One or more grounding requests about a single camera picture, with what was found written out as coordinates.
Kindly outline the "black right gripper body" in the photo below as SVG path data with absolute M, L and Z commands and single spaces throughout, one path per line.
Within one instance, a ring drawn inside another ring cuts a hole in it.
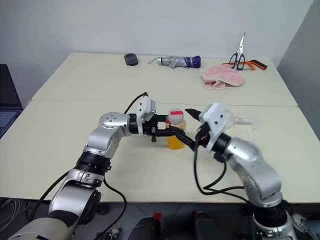
M 211 143 L 211 128 L 207 122 L 203 123 L 197 130 L 195 136 L 194 149 L 197 150 L 199 147 L 203 147 L 206 150 L 212 150 L 213 144 Z

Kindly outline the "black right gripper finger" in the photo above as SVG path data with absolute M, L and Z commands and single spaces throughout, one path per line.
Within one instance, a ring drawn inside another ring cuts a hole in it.
M 174 133 L 178 140 L 187 145 L 192 151 L 198 149 L 198 144 L 196 143 L 196 141 L 187 136 L 184 130 L 172 125 L 169 126 L 169 129 Z
M 195 120 L 197 120 L 198 122 L 201 122 L 200 120 L 200 114 L 202 113 L 199 110 L 193 109 L 193 108 L 186 108 L 185 111 Z

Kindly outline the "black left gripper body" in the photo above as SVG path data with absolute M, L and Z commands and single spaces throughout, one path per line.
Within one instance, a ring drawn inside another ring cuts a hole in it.
M 158 115 L 155 114 L 150 120 L 145 121 L 142 124 L 143 134 L 146 136 L 150 136 L 152 143 L 155 143 L 157 141 L 157 136 L 159 132 L 158 123 L 159 123 L 159 118 L 158 118 Z

